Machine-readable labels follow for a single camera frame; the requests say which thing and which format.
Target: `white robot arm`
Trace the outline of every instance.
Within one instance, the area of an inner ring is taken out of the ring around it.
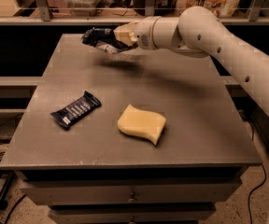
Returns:
[[[230,33],[208,9],[190,7],[180,18],[147,17],[134,36],[142,49],[210,54],[269,117],[269,56]]]

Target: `drawer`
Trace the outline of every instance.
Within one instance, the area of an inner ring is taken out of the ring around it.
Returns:
[[[49,217],[58,224],[80,223],[176,223],[207,219],[212,204],[105,205],[50,210]]]
[[[105,180],[24,182],[21,190],[37,205],[223,202],[240,186],[226,180]]]

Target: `table top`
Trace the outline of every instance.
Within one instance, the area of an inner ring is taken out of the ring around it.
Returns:
[[[195,58],[166,49],[110,55],[83,45],[80,38],[62,36],[0,168],[261,163],[209,56]],[[84,91],[96,96],[102,106],[66,131],[50,113],[71,104]],[[128,104],[166,117],[157,146],[120,132],[117,121]]]

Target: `sponge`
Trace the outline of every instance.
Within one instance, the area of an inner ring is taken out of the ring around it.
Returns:
[[[118,120],[121,132],[150,140],[154,146],[163,131],[166,118],[158,113],[128,105]]]

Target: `cabinet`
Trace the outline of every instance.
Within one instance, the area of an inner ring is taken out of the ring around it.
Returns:
[[[194,223],[261,158],[210,57],[138,49],[110,56],[63,35],[0,163],[57,223]],[[50,115],[90,91],[70,130]],[[121,133],[128,104],[163,114],[157,146]]]

